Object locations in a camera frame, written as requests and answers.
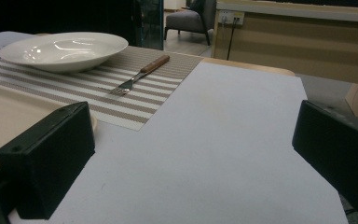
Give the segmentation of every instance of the white plate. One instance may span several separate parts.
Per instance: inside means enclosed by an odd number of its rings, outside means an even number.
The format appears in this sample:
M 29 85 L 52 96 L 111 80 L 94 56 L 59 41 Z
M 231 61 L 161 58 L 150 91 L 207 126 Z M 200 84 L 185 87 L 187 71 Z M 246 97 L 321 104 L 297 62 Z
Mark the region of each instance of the white plate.
M 42 35 L 7 45 L 0 57 L 49 72 L 74 73 L 105 62 L 128 44 L 120 36 L 101 33 Z

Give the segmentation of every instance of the wooden table edge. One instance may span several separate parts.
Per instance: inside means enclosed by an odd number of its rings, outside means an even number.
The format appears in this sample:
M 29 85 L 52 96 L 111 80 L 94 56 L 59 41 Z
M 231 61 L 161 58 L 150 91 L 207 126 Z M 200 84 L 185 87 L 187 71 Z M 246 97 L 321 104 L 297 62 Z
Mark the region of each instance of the wooden table edge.
M 239 68 L 247 68 L 247 69 L 253 69 L 263 72 L 269 72 L 269 73 L 275 73 L 279 75 L 285 75 L 290 77 L 295 77 L 295 73 L 282 68 L 275 68 L 275 67 L 268 67 L 263 65 L 257 65 L 257 64 L 251 64 L 251 63 L 238 63 L 238 62 L 232 62 L 232 61 L 225 61 L 215 58 L 203 58 L 203 63 L 215 63 L 220 65 L 226 65 L 226 66 L 233 66 L 233 67 L 239 67 Z

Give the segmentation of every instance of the fork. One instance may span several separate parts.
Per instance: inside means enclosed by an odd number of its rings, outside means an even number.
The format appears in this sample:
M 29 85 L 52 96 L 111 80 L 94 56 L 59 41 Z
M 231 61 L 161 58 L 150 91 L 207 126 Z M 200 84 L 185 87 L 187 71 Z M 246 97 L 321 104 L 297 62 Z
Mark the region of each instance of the fork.
M 157 58 L 152 63 L 143 67 L 141 69 L 141 71 L 136 76 L 134 76 L 130 80 L 122 83 L 118 87 L 112 89 L 109 93 L 113 93 L 115 95 L 127 94 L 130 90 L 132 90 L 134 82 L 136 82 L 138 79 L 140 79 L 142 77 L 149 75 L 150 73 L 152 73 L 157 68 L 161 67 L 163 64 L 165 64 L 169 60 L 170 60 L 170 56 L 168 56 L 168 55 L 163 55 L 163 56 Z

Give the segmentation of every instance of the plate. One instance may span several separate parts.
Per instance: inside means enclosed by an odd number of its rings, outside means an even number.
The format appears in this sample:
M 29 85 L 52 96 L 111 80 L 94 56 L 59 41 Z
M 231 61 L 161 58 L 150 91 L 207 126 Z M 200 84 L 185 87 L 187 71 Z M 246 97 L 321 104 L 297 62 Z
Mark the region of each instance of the plate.
M 65 104 L 0 86 L 0 147 L 63 106 Z M 98 120 L 92 112 L 90 116 L 95 135 Z
M 75 73 L 105 62 L 128 45 L 127 40 L 117 35 L 63 33 L 12 43 L 0 50 L 0 57 L 48 72 Z

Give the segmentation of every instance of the floor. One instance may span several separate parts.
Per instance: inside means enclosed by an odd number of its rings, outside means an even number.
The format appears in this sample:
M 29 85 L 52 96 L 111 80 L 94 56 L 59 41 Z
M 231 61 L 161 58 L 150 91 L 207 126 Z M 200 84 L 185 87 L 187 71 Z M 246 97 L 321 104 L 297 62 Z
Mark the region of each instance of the floor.
M 212 37 L 213 30 L 210 31 L 210 38 Z M 164 50 L 202 57 L 211 57 L 212 53 L 212 47 L 207 46 L 204 35 L 190 32 L 177 34 L 174 30 L 168 31 L 167 40 L 164 41 Z M 296 76 L 301 78 L 309 100 L 325 103 L 351 113 L 345 101 L 351 83 L 302 74 L 296 74 Z M 344 198 L 341 197 L 341 201 L 344 210 L 351 210 L 351 205 Z M 351 212 L 347 215 L 347 219 L 349 224 L 358 224 L 358 212 Z

